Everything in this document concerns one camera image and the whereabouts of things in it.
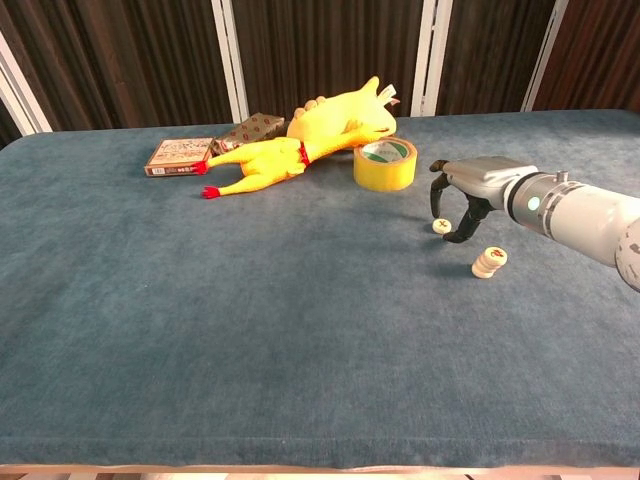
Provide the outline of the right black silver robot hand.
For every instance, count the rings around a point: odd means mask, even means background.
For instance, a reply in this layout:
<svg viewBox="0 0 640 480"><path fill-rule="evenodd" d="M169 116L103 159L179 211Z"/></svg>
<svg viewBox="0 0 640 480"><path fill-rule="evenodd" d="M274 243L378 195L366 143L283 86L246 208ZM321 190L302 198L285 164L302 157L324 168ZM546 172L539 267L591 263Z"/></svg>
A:
<svg viewBox="0 0 640 480"><path fill-rule="evenodd" d="M467 210L457 229L443 235L443 239L451 243L470 239L491 211L505 209L508 186L539 172L534 165L505 156L480 156L455 161L439 159L429 166L429 170L440 173L430 187L430 208L434 218L440 217L440 200L445 188L456 187L468 201Z"/></svg>

